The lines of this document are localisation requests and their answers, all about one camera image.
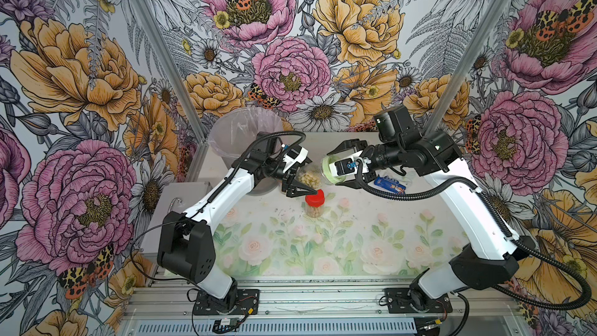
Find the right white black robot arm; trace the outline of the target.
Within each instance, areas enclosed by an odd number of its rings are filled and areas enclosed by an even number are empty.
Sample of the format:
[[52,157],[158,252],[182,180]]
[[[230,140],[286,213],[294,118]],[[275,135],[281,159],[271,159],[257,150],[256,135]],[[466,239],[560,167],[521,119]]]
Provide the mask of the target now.
[[[323,159],[323,176],[331,184],[398,202],[440,196],[469,239],[455,258],[427,269],[410,284],[411,307],[424,312],[449,292],[488,289],[510,280],[518,262],[528,257],[531,239],[521,238],[494,209],[452,138],[444,132],[422,135],[404,106],[384,110],[374,122],[380,143],[343,141]],[[370,185],[378,171],[395,166],[414,170],[432,189],[396,194]]]

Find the mesh bin with pink bag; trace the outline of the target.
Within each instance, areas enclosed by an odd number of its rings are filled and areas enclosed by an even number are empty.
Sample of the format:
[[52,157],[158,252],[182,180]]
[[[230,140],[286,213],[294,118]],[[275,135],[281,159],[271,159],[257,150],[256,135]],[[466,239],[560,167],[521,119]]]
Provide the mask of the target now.
[[243,107],[219,118],[209,133],[208,142],[229,170],[260,132],[282,130],[281,118],[272,111],[261,107]]

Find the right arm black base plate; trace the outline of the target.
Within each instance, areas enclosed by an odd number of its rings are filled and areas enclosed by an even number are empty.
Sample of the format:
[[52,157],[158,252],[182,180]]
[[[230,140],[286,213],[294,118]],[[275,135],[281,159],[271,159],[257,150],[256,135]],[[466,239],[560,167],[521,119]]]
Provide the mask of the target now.
[[386,306],[391,314],[439,314],[452,313],[447,294],[431,299],[424,293],[407,287],[384,289]]

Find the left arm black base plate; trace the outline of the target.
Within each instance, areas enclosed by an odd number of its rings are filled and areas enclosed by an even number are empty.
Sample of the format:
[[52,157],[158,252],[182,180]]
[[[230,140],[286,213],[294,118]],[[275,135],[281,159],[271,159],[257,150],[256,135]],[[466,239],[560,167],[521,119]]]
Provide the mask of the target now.
[[259,289],[233,289],[225,299],[217,299],[201,290],[195,300],[194,316],[255,315],[258,313]]

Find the light green jar lid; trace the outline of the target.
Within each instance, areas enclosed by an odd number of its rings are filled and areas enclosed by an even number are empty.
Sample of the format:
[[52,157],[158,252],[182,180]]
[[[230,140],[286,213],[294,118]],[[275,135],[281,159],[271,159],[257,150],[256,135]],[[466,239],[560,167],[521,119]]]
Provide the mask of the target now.
[[328,184],[339,184],[346,181],[346,177],[335,173],[334,165],[340,159],[335,155],[328,155],[322,159],[322,174]]

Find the green lid peanut jar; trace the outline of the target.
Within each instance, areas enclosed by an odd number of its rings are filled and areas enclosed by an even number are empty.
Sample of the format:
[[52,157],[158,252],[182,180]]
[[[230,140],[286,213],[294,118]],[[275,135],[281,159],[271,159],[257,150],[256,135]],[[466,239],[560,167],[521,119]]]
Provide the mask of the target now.
[[325,185],[325,177],[323,175],[322,166],[310,164],[304,166],[298,171],[296,179],[313,190],[320,190]]

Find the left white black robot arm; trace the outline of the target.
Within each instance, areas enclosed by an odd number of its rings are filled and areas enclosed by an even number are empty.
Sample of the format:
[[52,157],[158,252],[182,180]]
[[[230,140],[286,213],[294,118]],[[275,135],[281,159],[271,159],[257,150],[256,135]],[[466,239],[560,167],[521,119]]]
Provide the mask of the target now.
[[183,212],[169,212],[163,219],[159,266],[197,286],[206,295],[208,306],[219,313],[227,314],[237,304],[237,282],[217,266],[213,239],[229,211],[265,179],[281,182],[281,190],[288,198],[317,194],[297,178],[299,170],[311,162],[301,145],[306,134],[289,134],[296,140],[285,145],[281,141],[285,132],[259,133],[206,196]]

